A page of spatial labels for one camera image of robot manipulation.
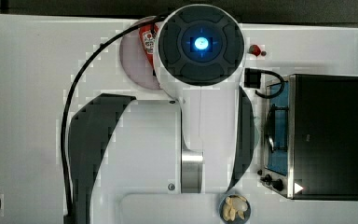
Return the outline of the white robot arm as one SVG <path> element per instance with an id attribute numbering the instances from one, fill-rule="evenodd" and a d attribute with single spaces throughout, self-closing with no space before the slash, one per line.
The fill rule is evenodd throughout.
<path id="1" fill-rule="evenodd" d="M 162 99 L 102 93 L 62 131 L 72 208 L 65 224 L 122 224 L 132 194 L 221 194 L 249 167 L 245 37 L 223 9 L 195 4 L 149 21 Z"/>

